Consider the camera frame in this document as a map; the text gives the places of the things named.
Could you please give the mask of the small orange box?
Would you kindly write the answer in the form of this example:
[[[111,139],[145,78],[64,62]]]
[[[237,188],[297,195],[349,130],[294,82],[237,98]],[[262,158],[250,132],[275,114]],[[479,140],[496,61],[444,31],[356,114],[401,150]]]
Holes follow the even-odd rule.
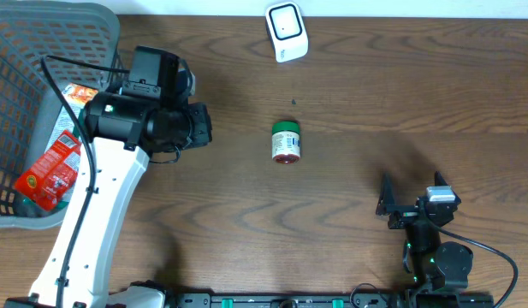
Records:
[[[98,94],[98,90],[75,83],[69,83],[63,90],[65,100],[73,106],[84,108]]]

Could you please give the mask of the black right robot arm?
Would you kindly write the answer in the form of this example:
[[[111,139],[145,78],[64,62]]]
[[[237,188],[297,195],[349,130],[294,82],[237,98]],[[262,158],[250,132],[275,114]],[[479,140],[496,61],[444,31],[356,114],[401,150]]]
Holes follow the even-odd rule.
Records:
[[[402,205],[395,201],[392,181],[385,175],[376,214],[389,218],[390,229],[406,231],[403,266],[419,286],[427,285],[431,291],[466,289],[473,252],[460,243],[443,242],[438,230],[453,221],[461,199],[440,173],[434,174],[434,181],[413,205]]]

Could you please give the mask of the green lid spice jar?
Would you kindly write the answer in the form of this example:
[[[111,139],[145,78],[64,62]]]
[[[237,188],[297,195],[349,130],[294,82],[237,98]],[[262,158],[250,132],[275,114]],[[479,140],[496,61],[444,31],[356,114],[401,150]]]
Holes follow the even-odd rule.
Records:
[[[301,159],[300,125],[295,121],[279,121],[271,131],[271,156],[276,163],[292,164]]]

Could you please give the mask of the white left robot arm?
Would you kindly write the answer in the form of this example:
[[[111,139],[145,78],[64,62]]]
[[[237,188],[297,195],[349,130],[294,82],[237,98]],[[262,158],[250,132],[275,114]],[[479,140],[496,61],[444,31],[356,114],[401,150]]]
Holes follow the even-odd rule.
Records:
[[[211,142],[203,103],[185,98],[99,93],[85,108],[88,143],[55,245],[26,297],[7,307],[168,307],[170,296],[153,281],[109,292],[113,254],[135,187],[151,156]]]

